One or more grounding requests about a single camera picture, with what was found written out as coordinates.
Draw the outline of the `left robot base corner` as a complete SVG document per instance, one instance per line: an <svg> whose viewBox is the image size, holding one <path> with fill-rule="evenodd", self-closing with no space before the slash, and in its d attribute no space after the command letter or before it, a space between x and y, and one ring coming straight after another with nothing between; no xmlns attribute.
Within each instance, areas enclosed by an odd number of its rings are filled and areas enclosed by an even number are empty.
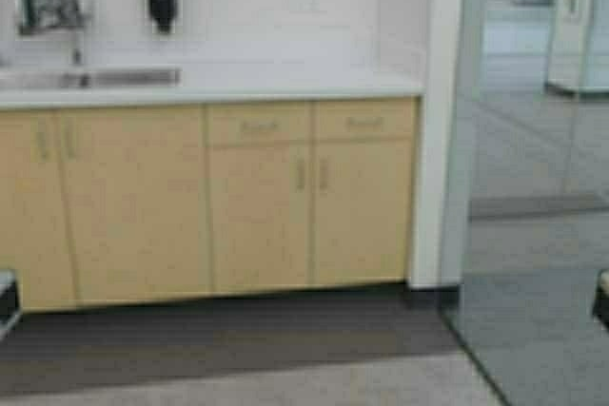
<svg viewBox="0 0 609 406"><path fill-rule="evenodd" d="M4 340L22 318L19 282L9 269L1 270L1 331Z"/></svg>

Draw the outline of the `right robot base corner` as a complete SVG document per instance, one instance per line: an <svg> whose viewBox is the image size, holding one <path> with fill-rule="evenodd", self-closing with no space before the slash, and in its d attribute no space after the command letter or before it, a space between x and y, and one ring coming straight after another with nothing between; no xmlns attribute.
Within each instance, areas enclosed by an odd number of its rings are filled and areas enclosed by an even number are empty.
<svg viewBox="0 0 609 406"><path fill-rule="evenodd" d="M595 298L592 308L593 316L603 325L605 330L609 328L608 318L608 270L599 272Z"/></svg>

